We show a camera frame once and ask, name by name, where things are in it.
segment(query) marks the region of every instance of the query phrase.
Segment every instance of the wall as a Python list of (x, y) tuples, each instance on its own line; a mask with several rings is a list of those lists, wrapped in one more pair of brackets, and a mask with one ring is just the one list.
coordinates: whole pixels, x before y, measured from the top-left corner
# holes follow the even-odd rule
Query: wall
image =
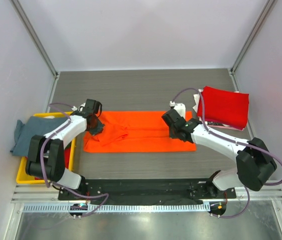
[(59, 71), (229, 68), (266, 0), (20, 0)]
[(282, 0), (277, 1), (236, 76), (240, 90), (250, 93), (254, 132), (282, 158)]
[(19, 157), (14, 145), (17, 119), (45, 109), (53, 76), (8, 0), (0, 0), (0, 240), (7, 229)]

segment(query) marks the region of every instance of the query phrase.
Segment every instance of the orange cloth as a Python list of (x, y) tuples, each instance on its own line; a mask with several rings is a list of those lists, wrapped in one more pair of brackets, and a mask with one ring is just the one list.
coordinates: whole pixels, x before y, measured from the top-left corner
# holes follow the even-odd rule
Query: orange cloth
[[(165, 111), (103, 111), (105, 124), (95, 136), (86, 133), (83, 150), (88, 153), (193, 152), (196, 145), (169, 138), (169, 127), (161, 118)], [(186, 113), (190, 119), (192, 113)]]

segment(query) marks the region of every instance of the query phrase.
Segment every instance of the white wall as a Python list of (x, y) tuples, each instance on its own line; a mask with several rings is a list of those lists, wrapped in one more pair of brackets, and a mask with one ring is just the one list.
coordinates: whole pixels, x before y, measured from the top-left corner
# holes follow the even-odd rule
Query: white wall
[(8, 0), (0, 0), (0, 240), (7, 227), (20, 158), (14, 144), (17, 119), (26, 121), (47, 104), (53, 76)]
[(282, 0), (277, 1), (236, 76), (240, 90), (250, 94), (254, 132), (282, 158)]
[(229, 68), (266, 0), (20, 0), (59, 71)]

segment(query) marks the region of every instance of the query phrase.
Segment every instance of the gray floor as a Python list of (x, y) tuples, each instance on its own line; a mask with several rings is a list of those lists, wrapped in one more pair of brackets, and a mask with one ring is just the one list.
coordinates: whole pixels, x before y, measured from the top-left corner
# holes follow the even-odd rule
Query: gray floor
[[(234, 91), (226, 69), (62, 72), (53, 102), (80, 105), (90, 98), (100, 101), (104, 111), (164, 111), (181, 89), (204, 86)], [(193, 92), (183, 93), (178, 100), (190, 110)], [(246, 130), (226, 132), (249, 138)], [(74, 171), (88, 179), (205, 178), (235, 166), (204, 146), (182, 153), (87, 153), (82, 135), (77, 139)]]
[[(228, 202), (227, 214), (237, 213), (245, 204)], [(217, 219), (207, 212), (108, 213), (69, 219), (53, 227), (69, 217), (68, 213), (24, 213), (16, 239), (282, 240), (271, 201), (253, 201), (242, 216), (234, 219)]]

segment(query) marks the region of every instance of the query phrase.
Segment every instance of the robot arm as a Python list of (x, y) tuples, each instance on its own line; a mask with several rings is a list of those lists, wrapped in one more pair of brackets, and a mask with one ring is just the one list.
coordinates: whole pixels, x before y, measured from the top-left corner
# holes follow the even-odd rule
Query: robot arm
[(69, 171), (65, 167), (64, 149), (80, 133), (89, 131), (92, 135), (96, 135), (102, 132), (104, 125), (96, 116), (98, 112), (102, 112), (101, 103), (87, 99), (85, 103), (71, 114), (70, 123), (66, 121), (44, 136), (33, 136), (29, 146), (25, 172), (30, 176), (43, 178), (40, 151), (46, 139), (53, 133), (56, 133), (50, 138), (44, 149), (44, 167), (47, 178), (62, 186), (78, 190), (85, 195), (85, 178)]
[(214, 133), (235, 143), (216, 137), (209, 133), (211, 128), (208, 127), (207, 130), (201, 121), (194, 118), (186, 121), (185, 112), (185, 105), (177, 103), (173, 104), (171, 109), (162, 116), (169, 126), (172, 138), (206, 146), (236, 162), (235, 168), (219, 170), (209, 178), (206, 184), (211, 195), (216, 196), (219, 192), (240, 186), (259, 191), (277, 169), (277, 165), (272, 157), (235, 143), (247, 143), (268, 150), (264, 142), (258, 138), (247, 140), (233, 137), (213, 129)]

